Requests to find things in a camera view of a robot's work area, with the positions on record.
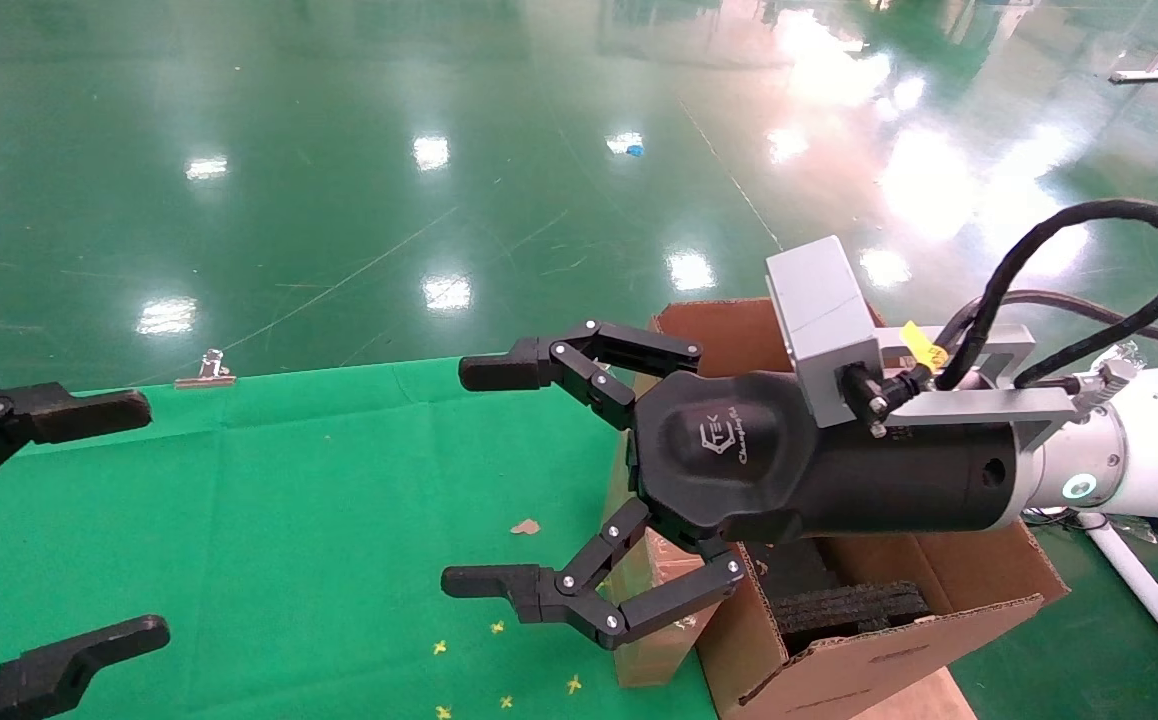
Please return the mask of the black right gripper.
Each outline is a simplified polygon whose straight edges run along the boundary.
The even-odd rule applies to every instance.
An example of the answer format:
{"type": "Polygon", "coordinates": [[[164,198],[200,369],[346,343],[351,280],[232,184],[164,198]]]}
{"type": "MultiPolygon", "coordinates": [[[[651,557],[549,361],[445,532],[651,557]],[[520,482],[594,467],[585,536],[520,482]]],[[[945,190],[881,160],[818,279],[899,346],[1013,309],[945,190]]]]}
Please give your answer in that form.
{"type": "Polygon", "coordinates": [[[793,373],[704,379],[689,373],[701,359],[697,341],[596,319],[520,338],[505,354],[461,357],[466,391],[557,385],[611,428],[631,428],[640,500],[614,512],[564,570],[450,566],[442,592],[505,598],[520,623],[565,623],[616,651],[735,592],[743,564],[712,537],[780,544],[977,532],[1007,515],[1018,468],[1007,424],[925,425],[884,438],[858,420],[820,427],[793,373]],[[662,381],[637,401],[615,368],[662,381]],[[611,603],[598,585],[653,524],[681,548],[703,541],[703,565],[611,603]]]}

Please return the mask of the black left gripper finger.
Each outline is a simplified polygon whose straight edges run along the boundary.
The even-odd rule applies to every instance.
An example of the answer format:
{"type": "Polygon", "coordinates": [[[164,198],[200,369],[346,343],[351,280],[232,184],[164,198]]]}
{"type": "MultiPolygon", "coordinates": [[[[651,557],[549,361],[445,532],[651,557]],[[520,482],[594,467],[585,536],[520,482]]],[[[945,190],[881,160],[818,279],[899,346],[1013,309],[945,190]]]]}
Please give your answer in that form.
{"type": "Polygon", "coordinates": [[[111,436],[149,424],[149,401],[135,389],[80,397],[58,383],[0,388],[0,466],[27,445],[111,436]]]}
{"type": "Polygon", "coordinates": [[[67,714],[100,670],[160,651],[169,639],[162,616],[144,615],[25,651],[0,664],[0,719],[67,714]]]}

